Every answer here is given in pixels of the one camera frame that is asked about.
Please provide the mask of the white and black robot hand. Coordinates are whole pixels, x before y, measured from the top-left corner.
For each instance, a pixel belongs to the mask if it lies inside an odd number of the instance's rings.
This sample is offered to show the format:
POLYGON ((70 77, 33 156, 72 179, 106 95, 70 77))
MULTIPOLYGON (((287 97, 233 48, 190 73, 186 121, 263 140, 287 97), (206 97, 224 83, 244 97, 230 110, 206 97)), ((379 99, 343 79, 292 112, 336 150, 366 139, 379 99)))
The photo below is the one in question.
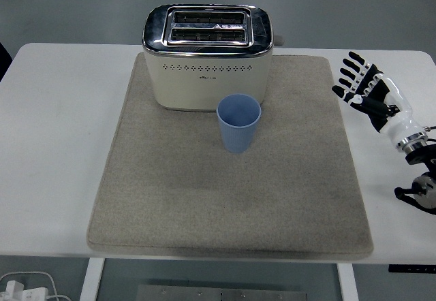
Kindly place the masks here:
POLYGON ((351 108, 366 114, 379 133, 389 137, 400 151, 428 137, 413 118, 413 110, 394 81, 374 63, 350 51, 343 59, 342 76, 332 91, 351 108))

